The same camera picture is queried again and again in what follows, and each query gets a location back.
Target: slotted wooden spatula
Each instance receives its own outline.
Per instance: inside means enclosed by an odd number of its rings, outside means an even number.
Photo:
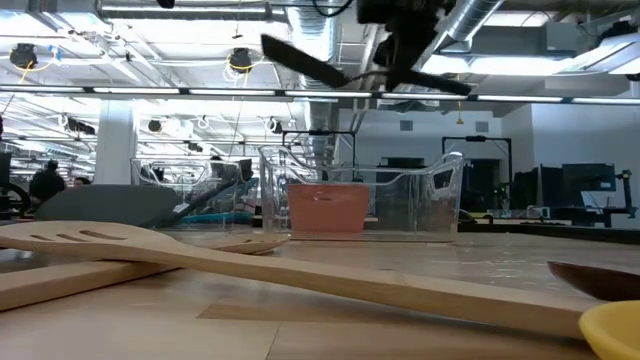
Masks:
[[[395,272],[222,253],[120,224],[56,221],[8,225],[0,228],[0,246],[167,264],[574,338],[582,338],[578,329],[582,312],[598,304],[586,299]]]

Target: column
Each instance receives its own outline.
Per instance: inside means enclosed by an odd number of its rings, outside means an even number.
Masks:
[[[96,184],[131,184],[131,158],[136,155],[138,121],[133,101],[102,100],[96,147]]]

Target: yellow object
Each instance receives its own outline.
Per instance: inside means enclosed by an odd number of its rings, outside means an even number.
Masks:
[[[640,360],[640,301],[612,302],[586,311],[580,330],[602,360]]]

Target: ceiling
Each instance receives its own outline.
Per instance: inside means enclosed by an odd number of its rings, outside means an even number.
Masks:
[[[70,4],[79,2],[57,0],[47,5],[56,3],[57,11],[42,13],[20,10],[26,2],[10,0],[8,5],[0,5],[2,84],[261,89],[296,89],[301,84],[299,74],[263,58],[259,39],[262,33],[292,39],[294,35],[290,24],[280,21],[281,12],[286,14],[289,9],[310,9],[309,0],[271,0],[274,18],[270,22],[251,18],[252,15],[243,10],[264,6],[259,1],[178,0],[177,8],[181,11],[162,12],[154,8],[153,0],[103,0],[101,8],[96,8],[92,2],[78,8],[78,5]],[[330,7],[341,5],[340,1],[319,3]],[[533,44],[533,40],[527,43],[528,40],[522,40],[522,36],[529,34],[526,39],[541,36],[545,24],[549,23],[565,24],[568,27],[564,29],[575,32],[576,43],[581,46],[575,50],[577,55],[594,46],[594,32],[601,32],[611,21],[631,14],[630,9],[634,6],[637,6],[635,0],[507,0],[474,37],[471,55],[441,54],[443,57],[436,59],[453,63],[452,59],[464,58],[469,62],[469,56],[474,56],[473,62],[484,57],[486,54],[483,52],[486,51],[500,56],[507,56],[508,52],[528,54],[537,44]],[[215,7],[217,10],[212,15],[213,12],[202,7]],[[375,25],[358,24],[353,10],[337,18],[335,29],[336,46],[331,61],[352,75],[361,72],[362,64],[365,64],[365,69],[370,69],[372,48],[385,39],[386,33]],[[17,43],[36,45],[38,65],[34,71],[25,74],[9,61],[9,54]],[[250,50],[254,64],[246,76],[234,75],[227,61],[230,52],[240,47]],[[491,71],[470,71],[466,69],[455,76],[472,84],[476,94],[614,96],[628,89],[628,81],[623,75],[609,75],[606,71],[595,74],[579,71],[560,76],[495,75]],[[410,91],[430,90],[411,88]],[[77,136],[65,130],[64,124],[67,118],[72,118],[99,131],[100,101],[96,98],[0,93],[1,109],[10,102],[3,115],[5,136],[52,138],[5,142],[5,146],[19,152],[18,157],[21,158],[35,156],[46,159],[53,156],[51,154],[71,157],[83,168],[82,171],[90,172],[94,139],[64,141],[64,138]],[[141,121],[140,138],[143,139],[138,148],[140,156],[229,156],[230,153],[231,156],[255,156],[258,145],[281,141],[280,135],[269,130],[273,120],[279,121],[285,130],[307,130],[309,127],[305,105],[297,101],[135,101]],[[341,107],[350,108],[351,105],[351,102],[341,102]],[[428,105],[428,111],[445,113],[457,111],[458,107],[457,103],[444,102]],[[512,109],[512,105],[495,103],[465,105],[465,110],[493,111],[497,117]],[[169,130],[152,133],[148,129],[151,120],[166,123],[163,128]],[[350,120],[347,117],[346,121],[343,119],[339,123],[344,127]],[[369,129],[366,122],[362,124],[367,134],[376,135],[376,128],[384,129],[377,123],[372,123]],[[202,153],[189,151],[180,143],[154,143],[155,140],[184,137],[190,137],[194,142],[211,140],[217,143],[207,144]],[[237,145],[239,141],[246,145]],[[16,166],[37,167],[40,162],[29,164],[22,161],[16,162]]]

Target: desk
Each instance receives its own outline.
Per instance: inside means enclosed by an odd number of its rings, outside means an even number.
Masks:
[[[294,241],[274,256],[571,296],[584,295],[547,260],[640,270],[631,245],[459,235],[454,244]],[[73,261],[27,255],[0,251],[0,272]],[[11,360],[595,359],[582,342],[191,270],[0,313],[0,349]]]

